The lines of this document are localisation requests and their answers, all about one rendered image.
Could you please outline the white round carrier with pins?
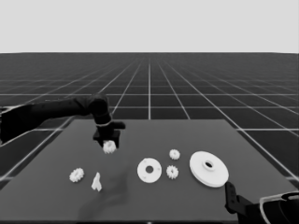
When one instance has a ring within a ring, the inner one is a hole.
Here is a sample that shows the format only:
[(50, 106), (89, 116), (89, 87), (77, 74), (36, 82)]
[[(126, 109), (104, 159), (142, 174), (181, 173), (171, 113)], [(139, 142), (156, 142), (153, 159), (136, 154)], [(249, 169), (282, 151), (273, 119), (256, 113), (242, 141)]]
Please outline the white round carrier with pins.
[[(152, 172), (149, 173), (147, 168), (151, 167)], [(162, 166), (154, 158), (145, 158), (137, 166), (137, 175), (145, 183), (154, 183), (159, 180), (162, 175)]]

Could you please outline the large thick white disc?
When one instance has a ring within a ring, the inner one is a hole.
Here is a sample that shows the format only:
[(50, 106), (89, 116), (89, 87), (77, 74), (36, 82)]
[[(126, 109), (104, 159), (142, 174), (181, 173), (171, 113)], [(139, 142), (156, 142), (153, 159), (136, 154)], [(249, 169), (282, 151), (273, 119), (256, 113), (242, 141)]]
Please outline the large thick white disc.
[(225, 163), (216, 155), (206, 151), (196, 151), (190, 158), (193, 176), (208, 187), (220, 188), (229, 178)]

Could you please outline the small white T-shaped piece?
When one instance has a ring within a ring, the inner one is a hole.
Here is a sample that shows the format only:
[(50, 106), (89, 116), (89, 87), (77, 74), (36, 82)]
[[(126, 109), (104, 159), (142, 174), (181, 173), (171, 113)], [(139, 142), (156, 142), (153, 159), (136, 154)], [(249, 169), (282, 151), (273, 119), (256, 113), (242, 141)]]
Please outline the small white T-shaped piece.
[(93, 179), (92, 189), (100, 191), (102, 189), (102, 184), (100, 182), (100, 174), (97, 173)]

